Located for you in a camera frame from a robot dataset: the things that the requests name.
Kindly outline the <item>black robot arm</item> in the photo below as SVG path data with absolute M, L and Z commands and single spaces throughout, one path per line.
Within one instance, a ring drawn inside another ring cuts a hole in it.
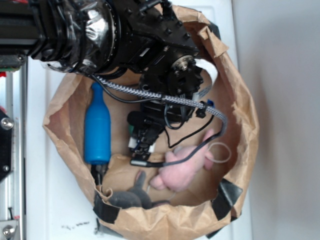
M 168 0 L 3 0 L 0 66 L 27 58 L 107 81 L 140 74 L 139 88 L 191 100 L 203 79 L 199 50 Z

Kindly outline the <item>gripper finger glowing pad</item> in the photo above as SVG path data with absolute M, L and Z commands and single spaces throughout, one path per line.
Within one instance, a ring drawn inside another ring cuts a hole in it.
M 155 151 L 156 143 L 153 143 L 152 145 L 149 146 L 148 152 L 153 153 Z
M 138 140 L 134 137 L 131 137 L 129 139 L 129 142 L 128 142 L 128 147 L 131 149 L 131 150 L 136 150 L 137 149 L 137 146 L 138 146 Z

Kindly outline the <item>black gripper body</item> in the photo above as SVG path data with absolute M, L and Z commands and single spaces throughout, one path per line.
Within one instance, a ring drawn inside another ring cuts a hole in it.
M 137 148 L 131 150 L 133 160 L 148 160 L 151 153 L 150 145 L 154 144 L 159 135 L 166 134 L 168 148 L 172 149 L 178 146 L 188 138 L 198 134 L 208 125 L 204 124 L 201 128 L 184 136 L 174 144 L 170 144 L 170 136 L 167 129 L 179 130 L 185 122 L 191 118 L 194 109 L 186 106 L 176 107 L 169 110 L 169 105 L 164 107 L 155 107 L 155 104 L 142 104 L 141 111 L 131 111 L 127 116 L 129 125 L 134 126 L 134 137 L 137 139 Z

